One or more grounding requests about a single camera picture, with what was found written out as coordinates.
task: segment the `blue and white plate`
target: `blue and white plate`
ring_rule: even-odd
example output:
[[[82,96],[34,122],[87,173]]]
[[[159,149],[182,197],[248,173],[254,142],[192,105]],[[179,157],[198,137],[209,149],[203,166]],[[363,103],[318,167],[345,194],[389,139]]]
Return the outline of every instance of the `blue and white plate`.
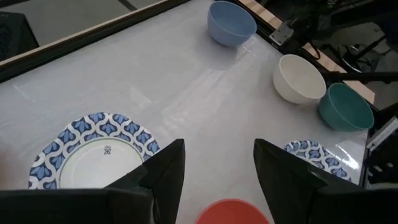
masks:
[[[335,155],[316,141],[292,141],[284,147],[284,150],[320,169],[351,182],[351,177],[342,168],[340,161]]]
[[[125,116],[90,114],[68,124],[36,157],[29,188],[102,188],[159,149],[148,130]]]

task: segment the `teal bowl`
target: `teal bowl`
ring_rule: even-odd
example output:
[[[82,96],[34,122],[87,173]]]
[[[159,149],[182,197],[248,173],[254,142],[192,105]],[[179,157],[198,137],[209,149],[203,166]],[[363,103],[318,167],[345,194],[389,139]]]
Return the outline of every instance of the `teal bowl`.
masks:
[[[349,86],[330,85],[319,102],[321,118],[336,131],[363,131],[373,126],[372,110],[366,101]]]

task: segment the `table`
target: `table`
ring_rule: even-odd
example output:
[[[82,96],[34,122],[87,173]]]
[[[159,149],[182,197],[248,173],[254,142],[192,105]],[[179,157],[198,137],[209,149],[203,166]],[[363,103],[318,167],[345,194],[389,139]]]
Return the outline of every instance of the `table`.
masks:
[[[238,49],[215,43],[210,4],[190,1],[0,84],[0,189],[26,189],[36,155],[66,124],[98,111],[133,119],[161,147],[185,139],[177,223],[193,223],[222,198],[247,200],[272,221],[252,158],[256,138],[280,147],[316,139],[360,168],[366,133],[334,132],[316,104],[284,101],[272,84],[282,54],[256,35]]]

